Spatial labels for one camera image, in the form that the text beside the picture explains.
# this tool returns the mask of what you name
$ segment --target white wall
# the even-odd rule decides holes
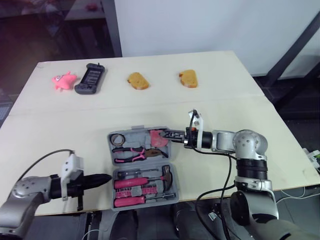
[[[115,0],[115,7],[124,57],[233,50],[252,75],[265,75],[320,10],[320,0]],[[315,55],[319,31],[284,77],[307,73]]]

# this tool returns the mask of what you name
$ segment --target toy bread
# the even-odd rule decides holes
[[[179,73],[180,81],[187,88],[196,88],[198,86],[196,72],[192,69]]]
[[[148,81],[139,72],[131,73],[128,82],[137,90],[143,90],[149,87]]]

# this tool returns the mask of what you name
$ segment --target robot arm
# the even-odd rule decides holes
[[[110,181],[108,174],[84,176],[82,158],[71,154],[57,174],[31,176],[18,181],[7,201],[0,207],[0,240],[21,240],[25,237],[40,204],[51,199],[78,197],[78,211],[83,209],[84,190]]]
[[[221,154],[235,154],[237,191],[231,195],[230,207],[233,220],[256,240],[315,240],[317,236],[305,233],[291,222],[279,220],[278,208],[267,176],[268,143],[264,136],[252,130],[238,132],[203,131],[203,119],[195,109],[189,112],[197,127],[186,131],[165,130],[161,136],[183,143],[185,148],[211,149]]]

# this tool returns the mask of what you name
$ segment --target pink screwdriver handle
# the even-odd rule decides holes
[[[149,181],[147,177],[136,177],[136,178],[126,179],[126,180],[116,180],[114,181],[114,189],[123,189],[123,188],[145,185],[148,182]]]
[[[144,204],[145,200],[146,200],[145,196],[133,196],[133,197],[118,198],[118,199],[114,200],[114,206],[116,208],[120,208],[120,207],[125,207],[125,206]]]

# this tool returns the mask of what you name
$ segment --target pink toy pig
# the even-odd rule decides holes
[[[70,71],[68,71],[65,75],[55,76],[51,80],[55,83],[55,89],[60,88],[62,91],[63,89],[72,89],[76,79],[77,76],[70,74]]]

